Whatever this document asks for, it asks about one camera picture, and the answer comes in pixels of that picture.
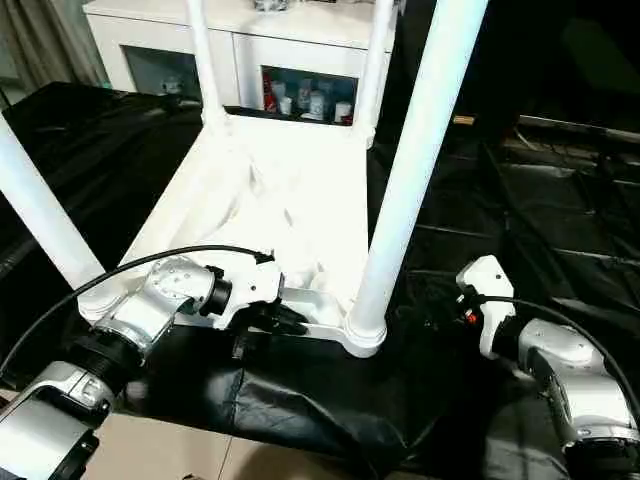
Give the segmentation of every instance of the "white cabinet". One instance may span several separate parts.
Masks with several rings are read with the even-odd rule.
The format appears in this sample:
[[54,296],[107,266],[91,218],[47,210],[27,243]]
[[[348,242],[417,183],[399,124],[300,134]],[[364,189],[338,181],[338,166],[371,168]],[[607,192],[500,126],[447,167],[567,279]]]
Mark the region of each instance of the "white cabinet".
[[[351,98],[345,87],[327,103],[355,101],[357,109],[354,96],[364,72],[372,4],[294,2],[286,12],[267,14],[252,5],[253,0],[205,0],[213,65],[225,105],[264,108],[262,71],[270,67],[293,72],[294,80],[303,73],[315,78],[313,88],[327,77],[342,86],[351,81]],[[94,0],[84,10],[113,88],[199,94],[184,0]],[[389,26],[383,81],[395,18]],[[291,95],[296,82],[289,82]]]
[[[189,87],[197,85],[188,27],[101,15],[88,15],[88,19],[113,88],[160,93],[166,82],[182,81],[189,93]],[[222,80],[218,87],[221,100],[225,105],[239,105],[231,33],[210,30],[209,35],[213,67]]]

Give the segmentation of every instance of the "tile floor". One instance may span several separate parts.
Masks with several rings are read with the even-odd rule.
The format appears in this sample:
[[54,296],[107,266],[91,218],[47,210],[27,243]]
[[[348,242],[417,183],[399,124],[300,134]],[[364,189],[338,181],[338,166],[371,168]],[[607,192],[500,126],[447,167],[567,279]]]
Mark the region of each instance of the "tile floor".
[[97,436],[100,448],[83,480],[354,480],[320,456],[146,418],[111,415]]

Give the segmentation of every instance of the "black tarp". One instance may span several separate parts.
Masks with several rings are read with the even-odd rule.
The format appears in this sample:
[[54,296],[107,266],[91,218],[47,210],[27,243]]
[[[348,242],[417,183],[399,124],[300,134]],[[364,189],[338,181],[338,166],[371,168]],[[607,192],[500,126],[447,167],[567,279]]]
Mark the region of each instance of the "black tarp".
[[[52,84],[6,118],[110,268],[195,139],[199,114],[177,97]],[[392,155],[392,145],[370,151],[372,223]],[[339,456],[362,478],[399,467],[441,478],[566,478],[536,386],[480,357],[454,321],[454,276],[497,255],[518,296],[566,309],[640,386],[639,208],[640,165],[627,157],[506,150],[482,145],[473,130],[450,131],[378,355],[358,360],[330,342],[176,327],[121,408]],[[4,201],[0,223],[6,353],[68,287]],[[85,328],[72,312],[33,337],[10,383],[23,385]]]

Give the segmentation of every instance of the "curtain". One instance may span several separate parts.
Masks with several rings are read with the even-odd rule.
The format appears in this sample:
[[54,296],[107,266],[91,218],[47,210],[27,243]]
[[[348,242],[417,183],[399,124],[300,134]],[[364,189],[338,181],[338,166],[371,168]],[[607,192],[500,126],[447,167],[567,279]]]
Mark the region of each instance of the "curtain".
[[0,30],[27,92],[53,82],[107,81],[82,11],[88,0],[0,0]]

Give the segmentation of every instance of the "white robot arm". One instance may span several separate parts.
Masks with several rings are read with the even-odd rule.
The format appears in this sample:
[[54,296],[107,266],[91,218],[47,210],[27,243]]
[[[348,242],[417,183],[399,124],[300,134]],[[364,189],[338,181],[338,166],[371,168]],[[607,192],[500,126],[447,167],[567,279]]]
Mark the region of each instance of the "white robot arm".
[[186,257],[156,262],[142,285],[78,339],[0,411],[0,479],[78,479],[98,447],[94,431],[178,312],[229,320],[253,304],[277,302],[282,273],[257,262],[247,281]]
[[[467,322],[482,323],[480,353],[496,358],[495,339],[505,334],[509,317],[515,317],[514,303],[531,302],[508,301],[513,286],[494,256],[472,262],[456,281],[463,291],[458,301],[467,305]],[[492,301],[491,297],[503,300]],[[519,368],[533,376],[549,396],[572,476],[636,478],[640,434],[630,408],[630,404],[637,408],[635,396],[628,384],[623,391],[620,379],[609,373],[605,352],[594,345],[595,339],[592,342],[567,325],[533,319],[512,340],[517,341],[518,358],[514,360]]]

